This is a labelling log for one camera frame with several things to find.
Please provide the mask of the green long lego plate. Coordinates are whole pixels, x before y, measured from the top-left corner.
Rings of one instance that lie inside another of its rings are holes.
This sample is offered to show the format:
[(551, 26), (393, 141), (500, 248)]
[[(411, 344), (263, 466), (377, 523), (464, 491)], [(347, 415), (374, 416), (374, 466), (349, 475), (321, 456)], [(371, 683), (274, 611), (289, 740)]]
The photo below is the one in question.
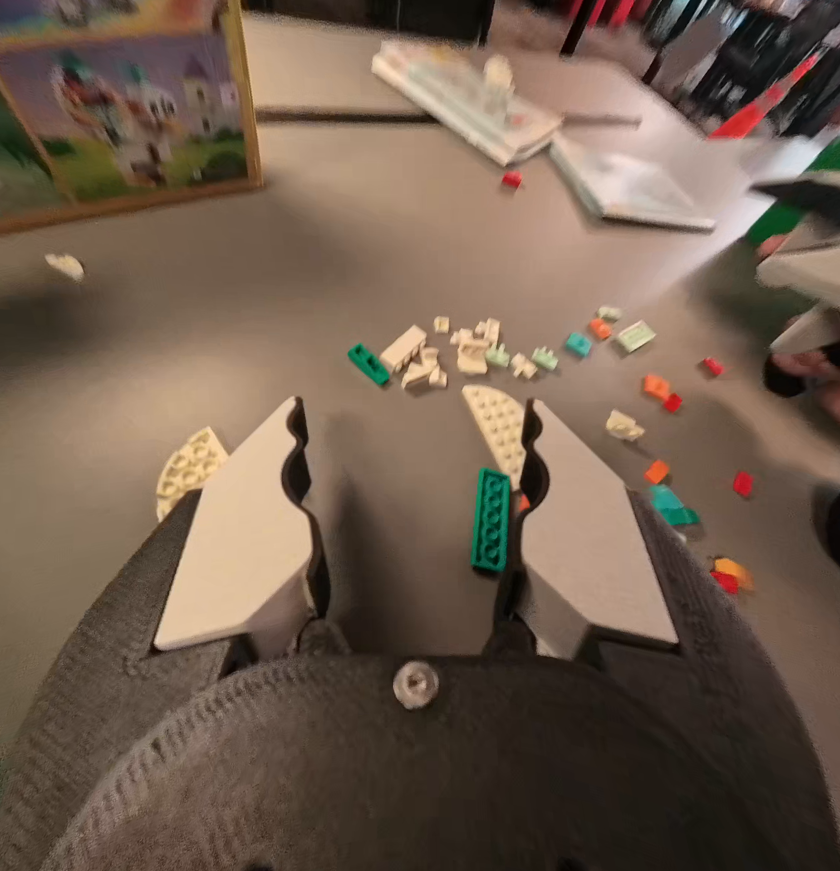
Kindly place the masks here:
[(497, 470), (478, 473), (470, 564), (481, 572), (500, 573), (508, 559), (511, 480)]

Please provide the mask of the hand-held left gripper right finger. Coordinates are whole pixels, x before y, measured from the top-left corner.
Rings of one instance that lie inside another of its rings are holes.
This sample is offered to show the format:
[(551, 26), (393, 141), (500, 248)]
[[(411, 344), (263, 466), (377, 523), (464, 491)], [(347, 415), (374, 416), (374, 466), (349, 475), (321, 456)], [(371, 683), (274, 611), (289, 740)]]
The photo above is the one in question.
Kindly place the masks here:
[(675, 650), (679, 638), (622, 478), (541, 400), (525, 408), (516, 615), (540, 655), (591, 641)]

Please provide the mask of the orange traffic cone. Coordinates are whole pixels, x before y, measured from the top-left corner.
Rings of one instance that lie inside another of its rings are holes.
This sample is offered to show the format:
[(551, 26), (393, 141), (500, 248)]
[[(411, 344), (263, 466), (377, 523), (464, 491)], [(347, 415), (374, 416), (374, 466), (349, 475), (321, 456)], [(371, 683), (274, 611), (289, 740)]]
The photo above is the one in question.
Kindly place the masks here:
[(707, 140), (741, 140), (750, 135), (766, 115), (778, 106), (806, 73), (820, 59), (815, 52), (802, 60), (792, 71), (770, 84), (756, 99), (733, 114), (717, 129), (707, 135)]

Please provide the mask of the green plastic bin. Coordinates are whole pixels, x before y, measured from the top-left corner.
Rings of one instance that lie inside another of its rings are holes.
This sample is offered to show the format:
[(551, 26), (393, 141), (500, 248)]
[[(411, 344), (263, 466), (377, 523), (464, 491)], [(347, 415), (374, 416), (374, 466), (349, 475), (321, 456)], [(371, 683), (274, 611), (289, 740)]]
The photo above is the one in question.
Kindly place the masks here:
[[(771, 180), (797, 178), (807, 171), (840, 171), (840, 134), (836, 136), (806, 168), (796, 175), (782, 176), (780, 173)], [(759, 250), (768, 240), (790, 234), (804, 218), (809, 215), (778, 205), (773, 199), (771, 206), (746, 233), (746, 240), (754, 250)]]

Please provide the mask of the lego set box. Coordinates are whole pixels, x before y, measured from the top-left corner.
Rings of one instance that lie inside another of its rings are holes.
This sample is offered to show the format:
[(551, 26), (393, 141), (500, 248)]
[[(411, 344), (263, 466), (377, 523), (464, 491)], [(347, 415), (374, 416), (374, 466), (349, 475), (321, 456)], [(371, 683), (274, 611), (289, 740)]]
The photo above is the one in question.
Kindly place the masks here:
[(264, 185), (237, 1), (0, 1), (0, 235)]

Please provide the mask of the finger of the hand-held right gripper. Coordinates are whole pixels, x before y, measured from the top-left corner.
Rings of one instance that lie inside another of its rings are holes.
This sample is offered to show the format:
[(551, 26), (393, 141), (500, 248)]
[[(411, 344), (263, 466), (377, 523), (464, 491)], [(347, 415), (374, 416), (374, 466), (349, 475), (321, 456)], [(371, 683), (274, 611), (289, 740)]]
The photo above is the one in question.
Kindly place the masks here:
[(840, 228), (815, 216), (804, 218), (763, 259), (756, 278), (767, 288), (791, 289), (840, 310)]
[(840, 228), (840, 171), (807, 171), (797, 178), (753, 184), (750, 190)]

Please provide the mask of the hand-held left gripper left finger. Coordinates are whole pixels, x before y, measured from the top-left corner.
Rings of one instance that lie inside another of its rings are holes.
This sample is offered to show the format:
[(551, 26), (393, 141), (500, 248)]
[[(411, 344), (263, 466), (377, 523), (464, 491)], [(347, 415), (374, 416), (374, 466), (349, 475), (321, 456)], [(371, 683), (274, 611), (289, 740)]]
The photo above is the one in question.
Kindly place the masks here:
[(200, 490), (153, 638), (177, 651), (245, 637), (260, 659), (327, 614), (330, 578), (312, 483), (304, 402), (288, 397)]

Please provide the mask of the pile of lego pieces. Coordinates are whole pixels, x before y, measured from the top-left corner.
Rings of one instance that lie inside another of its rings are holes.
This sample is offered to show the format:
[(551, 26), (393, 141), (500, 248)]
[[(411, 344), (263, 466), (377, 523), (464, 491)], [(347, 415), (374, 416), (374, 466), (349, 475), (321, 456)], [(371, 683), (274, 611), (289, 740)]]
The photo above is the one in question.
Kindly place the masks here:
[[(551, 349), (538, 347), (530, 358), (522, 354), (509, 357), (504, 345), (497, 343), (499, 322), (483, 321), (476, 330), (458, 330), (451, 337), (458, 347), (458, 366), (468, 375), (484, 375), (488, 365), (513, 365), (515, 377), (531, 378), (539, 367), (552, 371), (556, 355)], [(442, 371), (439, 349), (427, 344), (426, 332), (412, 326), (388, 346), (380, 355), (373, 354), (365, 345), (357, 343), (348, 352), (349, 360), (378, 386), (389, 383), (391, 376), (403, 373), (403, 387), (419, 382), (430, 386), (446, 387), (447, 374)], [(497, 471), (511, 480), (511, 490), (521, 486), (524, 463), (522, 442), (523, 406), (509, 395), (495, 390), (490, 392), (487, 404), (480, 403), (478, 427), (483, 430), (491, 452), (495, 455)], [(193, 489), (200, 488), (228, 460), (217, 436), (210, 428), (200, 430), (172, 454), (157, 481), (156, 514), (164, 520), (177, 503)], [(645, 479), (653, 485), (653, 504), (673, 527), (694, 525), (698, 516), (682, 505), (667, 503), (661, 496), (663, 480), (668, 475), (665, 463), (656, 462), (647, 471)], [(753, 590), (752, 575), (743, 566), (728, 558), (717, 558), (711, 575), (729, 594)]]

